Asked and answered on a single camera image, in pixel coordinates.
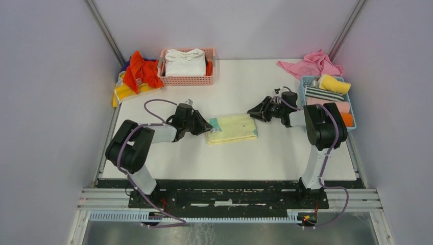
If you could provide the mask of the yellow green teal towel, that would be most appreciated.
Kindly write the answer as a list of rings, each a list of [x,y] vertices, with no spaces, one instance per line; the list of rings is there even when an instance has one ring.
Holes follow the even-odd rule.
[[[255,120],[248,114],[210,118],[212,129],[206,132],[209,145],[235,142],[258,137]]]

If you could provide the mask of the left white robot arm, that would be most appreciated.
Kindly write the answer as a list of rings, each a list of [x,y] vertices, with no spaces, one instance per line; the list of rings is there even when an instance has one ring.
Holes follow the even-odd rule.
[[[175,114],[159,124],[139,124],[125,120],[109,142],[105,157],[141,194],[141,201],[150,208],[160,203],[155,190],[156,180],[145,166],[152,144],[178,142],[186,133],[201,135],[211,131],[212,125],[190,104],[180,103]]]

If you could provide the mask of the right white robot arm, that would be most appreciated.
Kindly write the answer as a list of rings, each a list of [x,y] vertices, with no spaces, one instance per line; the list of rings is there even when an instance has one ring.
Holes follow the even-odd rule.
[[[348,136],[347,127],[335,102],[297,106],[298,95],[285,91],[276,96],[266,96],[249,109],[251,118],[270,122],[280,119],[287,128],[304,127],[311,145],[306,170],[300,177],[295,202],[301,208],[310,207],[315,195],[323,192],[324,170],[331,152],[340,147]]]

